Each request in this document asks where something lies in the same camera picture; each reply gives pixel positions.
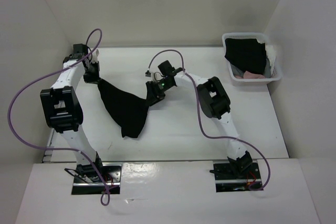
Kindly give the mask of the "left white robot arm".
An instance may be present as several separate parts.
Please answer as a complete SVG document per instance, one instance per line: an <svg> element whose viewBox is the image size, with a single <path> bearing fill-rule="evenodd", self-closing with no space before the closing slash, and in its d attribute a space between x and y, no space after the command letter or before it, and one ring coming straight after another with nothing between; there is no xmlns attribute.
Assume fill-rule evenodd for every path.
<svg viewBox="0 0 336 224"><path fill-rule="evenodd" d="M98 182L104 177L104 168L99 154L91 147L83 131L83 111L76 88L81 78L86 83L98 84L99 61L90 56L76 66L71 66L88 53L87 45L74 44L72 54L63 60L64 71L51 88L40 92L40 99L47 125L59 133L70 148L77 150L77 176L82 180L87 177L93 182ZM93 164L82 153L85 153Z"/></svg>

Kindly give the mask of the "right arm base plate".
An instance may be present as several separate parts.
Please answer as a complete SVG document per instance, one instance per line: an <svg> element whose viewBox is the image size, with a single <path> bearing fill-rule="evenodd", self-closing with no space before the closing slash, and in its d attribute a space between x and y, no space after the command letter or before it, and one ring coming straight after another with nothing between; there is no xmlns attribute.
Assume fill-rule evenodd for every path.
<svg viewBox="0 0 336 224"><path fill-rule="evenodd" d="M214 175L217 193L251 191L262 188L257 162L253 162L241 175L235 175L228 161L214 162L209 170Z"/></svg>

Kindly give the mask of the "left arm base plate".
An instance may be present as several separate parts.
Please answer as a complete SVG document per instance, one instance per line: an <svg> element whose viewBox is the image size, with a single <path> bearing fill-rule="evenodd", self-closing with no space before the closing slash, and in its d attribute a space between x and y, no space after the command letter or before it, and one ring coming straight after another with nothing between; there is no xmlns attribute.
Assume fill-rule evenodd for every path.
<svg viewBox="0 0 336 224"><path fill-rule="evenodd" d="M79 169L65 168L64 171L73 177L72 195L100 195L105 191L102 179L93 172L92 177L79 174ZM105 183L110 188L110 194L120 193L122 165L118 163L103 162L101 175Z"/></svg>

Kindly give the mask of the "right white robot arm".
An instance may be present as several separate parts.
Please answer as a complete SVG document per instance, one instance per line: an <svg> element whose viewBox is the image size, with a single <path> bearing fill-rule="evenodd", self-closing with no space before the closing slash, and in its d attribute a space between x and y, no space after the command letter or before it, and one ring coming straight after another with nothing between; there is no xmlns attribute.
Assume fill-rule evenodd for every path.
<svg viewBox="0 0 336 224"><path fill-rule="evenodd" d="M230 173L235 178L242 178L248 173L253 159L239 134L230 113L230 99L217 77L203 78L183 69L174 68L169 61L159 65L161 79L147 70L145 76L151 78L146 82L148 106L153 106L165 98L165 91L172 87L184 87L196 92L196 102L200 113L212 119L218 128L226 133L225 150L230 164Z"/></svg>

